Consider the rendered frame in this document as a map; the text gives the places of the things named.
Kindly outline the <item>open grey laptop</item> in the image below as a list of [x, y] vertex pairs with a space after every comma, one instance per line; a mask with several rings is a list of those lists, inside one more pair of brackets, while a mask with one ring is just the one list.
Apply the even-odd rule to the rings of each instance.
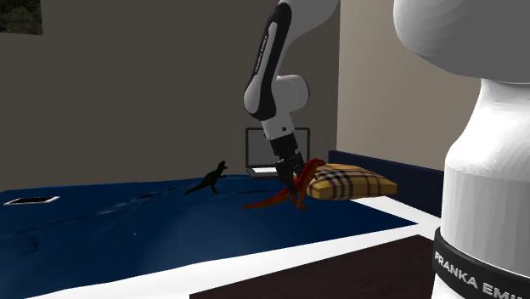
[[[294, 131], [298, 151], [305, 162], [310, 159], [310, 128], [296, 127]], [[252, 179], [278, 180], [275, 163], [279, 157], [273, 153], [270, 141], [266, 140], [261, 127], [245, 130], [245, 166]]]

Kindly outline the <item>red dinosaur toy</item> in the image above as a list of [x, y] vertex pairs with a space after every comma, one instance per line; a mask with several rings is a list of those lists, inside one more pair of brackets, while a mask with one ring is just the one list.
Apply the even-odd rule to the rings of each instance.
[[307, 206], [303, 204], [303, 200], [307, 194], [309, 184], [316, 178], [316, 171], [320, 166], [324, 166], [325, 161], [313, 158], [303, 168], [301, 174], [294, 179], [295, 191], [291, 192], [288, 187], [279, 191], [275, 196], [266, 200], [244, 205], [244, 209], [263, 208], [266, 206], [278, 205], [286, 200], [296, 204], [298, 210], [307, 210]]

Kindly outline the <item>yellow plaid pillow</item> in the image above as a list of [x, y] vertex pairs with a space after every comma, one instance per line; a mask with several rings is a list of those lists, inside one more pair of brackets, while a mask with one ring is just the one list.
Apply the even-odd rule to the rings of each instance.
[[317, 168], [306, 193], [318, 200], [356, 200], [396, 195], [398, 185], [360, 166], [329, 163]]

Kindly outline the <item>black dinosaur toy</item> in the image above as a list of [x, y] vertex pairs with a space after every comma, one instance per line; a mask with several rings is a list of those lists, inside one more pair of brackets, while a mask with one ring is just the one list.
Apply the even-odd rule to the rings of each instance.
[[211, 191], [214, 194], [218, 194], [218, 190], [216, 189], [215, 184], [219, 178], [226, 178], [226, 175], [223, 175], [223, 171], [227, 168], [228, 167], [226, 166], [226, 161], [219, 162], [217, 168], [214, 171], [208, 172], [198, 185], [187, 190], [185, 194], [188, 195], [189, 193], [195, 192], [206, 187], [210, 187]]

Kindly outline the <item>bed with blue blanket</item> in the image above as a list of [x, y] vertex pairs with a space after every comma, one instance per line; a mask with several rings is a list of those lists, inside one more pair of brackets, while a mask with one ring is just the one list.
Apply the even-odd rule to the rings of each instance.
[[[195, 178], [0, 191], [0, 299], [72, 287], [296, 245], [374, 233], [411, 221], [351, 200], [307, 198], [264, 209], [243, 206], [281, 189], [276, 180], [230, 175], [185, 192]], [[47, 204], [5, 206], [21, 197]]]

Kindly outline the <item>black tablet with white rim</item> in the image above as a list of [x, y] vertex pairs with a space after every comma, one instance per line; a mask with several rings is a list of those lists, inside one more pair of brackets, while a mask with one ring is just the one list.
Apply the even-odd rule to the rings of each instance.
[[21, 197], [4, 203], [5, 206], [47, 204], [59, 199], [59, 196]]

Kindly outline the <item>dark wall picture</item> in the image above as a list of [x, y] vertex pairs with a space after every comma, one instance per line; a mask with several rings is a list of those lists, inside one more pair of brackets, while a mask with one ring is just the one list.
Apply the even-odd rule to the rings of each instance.
[[42, 35], [41, 0], [0, 0], [0, 33]]

